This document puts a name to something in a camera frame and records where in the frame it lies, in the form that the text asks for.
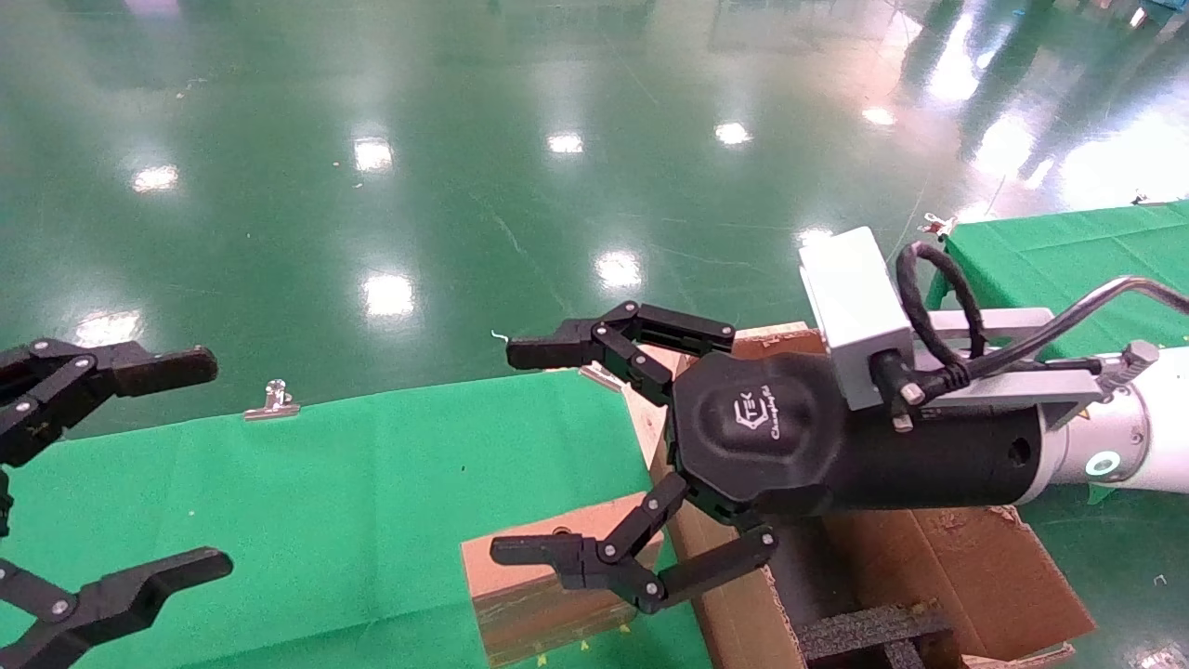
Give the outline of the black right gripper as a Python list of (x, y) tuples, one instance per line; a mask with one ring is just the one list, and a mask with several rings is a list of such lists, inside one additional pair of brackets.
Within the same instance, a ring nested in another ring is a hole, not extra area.
[[(1032, 488), (1043, 444), (1036, 408), (935, 414), (899, 433), (883, 408), (849, 408), (824, 356), (738, 359), (726, 354), (735, 335), (726, 322), (625, 301), (597, 318), (565, 318), (547, 337), (509, 339), (514, 370), (598, 362), (644, 400), (669, 405), (669, 455), (682, 476), (665, 476), (604, 539), (497, 536), (493, 563), (547, 566), (566, 591), (609, 591), (653, 614), (776, 553), (776, 534), (757, 525), (652, 572), (637, 556), (687, 499), (715, 519), (740, 520), (1014, 505)], [(673, 381), (641, 346), (702, 359)]]

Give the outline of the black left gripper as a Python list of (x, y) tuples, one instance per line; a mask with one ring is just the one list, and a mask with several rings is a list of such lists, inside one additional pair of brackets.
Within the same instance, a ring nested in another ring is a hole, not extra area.
[[(111, 398), (146, 397), (216, 380), (203, 346), (152, 354), (136, 340), (84, 348), (44, 337), (1, 354), (1, 462), (21, 467)], [(0, 473), (0, 537), (10, 536), (12, 496)], [(4, 558), (1, 598), (33, 625), (1, 650), (5, 668), (71, 668), (92, 648), (152, 627), (166, 599), (229, 576), (229, 555), (205, 545), (112, 572), (68, 592)]]

